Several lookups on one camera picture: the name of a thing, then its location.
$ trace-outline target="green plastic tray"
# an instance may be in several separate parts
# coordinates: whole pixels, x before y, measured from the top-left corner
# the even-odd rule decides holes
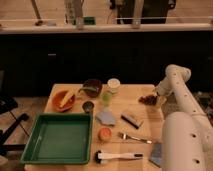
[[[24,149],[24,164],[86,164],[90,159],[92,116],[39,114]]]

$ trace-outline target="food item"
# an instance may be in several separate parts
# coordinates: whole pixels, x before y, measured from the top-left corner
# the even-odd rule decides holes
[[[103,142],[109,142],[112,136],[110,128],[104,127],[101,128],[98,132],[98,138]]]
[[[70,100],[70,98],[73,96],[73,92],[72,91],[68,91],[66,93],[66,95],[64,96],[64,98],[61,100],[60,102],[60,107],[64,107],[64,105],[68,102],[68,100]]]
[[[140,103],[143,103],[145,105],[156,105],[157,103],[157,96],[155,95],[148,95],[146,97],[140,97],[140,99],[138,100]]]

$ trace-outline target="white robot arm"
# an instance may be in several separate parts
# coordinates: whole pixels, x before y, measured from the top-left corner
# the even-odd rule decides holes
[[[190,76],[188,68],[169,65],[166,77],[156,87],[159,96],[173,92],[180,109],[165,118],[163,171],[205,171],[204,151],[213,149],[212,126],[185,85]]]

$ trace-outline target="cup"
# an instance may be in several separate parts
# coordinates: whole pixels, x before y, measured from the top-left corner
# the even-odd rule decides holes
[[[85,113],[93,114],[94,103],[91,102],[91,101],[86,101],[82,105],[82,108],[83,108],[83,110],[84,110]]]
[[[108,107],[111,101],[112,93],[110,91],[104,91],[101,94],[101,103],[104,107]]]
[[[118,88],[120,87],[121,83],[117,78],[111,78],[107,81],[107,85],[109,87],[109,91],[112,94],[115,94],[118,92]]]

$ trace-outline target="chair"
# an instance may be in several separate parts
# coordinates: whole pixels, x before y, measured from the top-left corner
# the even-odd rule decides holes
[[[122,0],[117,10],[117,23],[131,24],[136,0]],[[174,9],[176,0],[144,0],[142,24],[163,24],[169,9]]]
[[[14,108],[18,107],[17,102],[15,99],[7,95],[2,90],[2,84],[3,84],[3,77],[4,77],[4,71],[0,70],[0,115],[6,114],[9,112],[12,117],[15,119],[13,124],[3,132],[3,130],[0,130],[0,155],[5,156],[8,151],[19,151],[23,150],[25,145],[24,144],[5,144],[6,140],[10,137],[10,135],[13,133],[13,131],[16,129],[18,125],[21,126],[21,128],[24,130],[24,132],[28,135],[26,130],[21,125],[21,121],[28,120],[29,116],[26,113],[21,114],[18,118],[15,117],[15,115],[12,113],[12,110]]]

